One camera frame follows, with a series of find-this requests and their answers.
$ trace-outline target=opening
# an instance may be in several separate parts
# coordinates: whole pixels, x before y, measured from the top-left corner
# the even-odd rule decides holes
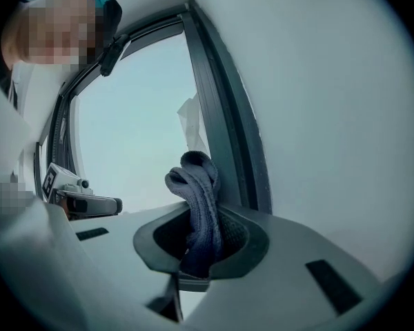
[[[205,292],[179,291],[179,302],[181,304],[181,312],[184,319],[187,319],[190,314],[192,314],[205,296]]]
[[[72,155],[96,195],[119,197],[122,214],[181,201],[165,175],[187,150],[210,155],[184,33],[128,55],[75,98]]]
[[[40,180],[43,183],[44,177],[46,176],[46,154],[48,150],[49,135],[45,138],[43,144],[40,147]]]

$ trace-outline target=black vent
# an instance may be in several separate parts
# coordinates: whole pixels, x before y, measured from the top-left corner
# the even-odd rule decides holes
[[[109,231],[105,228],[95,228],[91,230],[85,230],[84,232],[78,232],[77,237],[78,237],[78,240],[82,241],[86,239],[99,237],[100,235],[107,234],[107,233],[109,233]]]
[[[339,314],[349,311],[362,301],[354,289],[325,260],[307,263],[306,267]]]

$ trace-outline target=hair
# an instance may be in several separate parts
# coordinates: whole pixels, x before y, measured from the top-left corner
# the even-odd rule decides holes
[[[87,65],[94,63],[112,43],[123,14],[117,0],[95,0],[95,5],[95,47],[87,48]]]

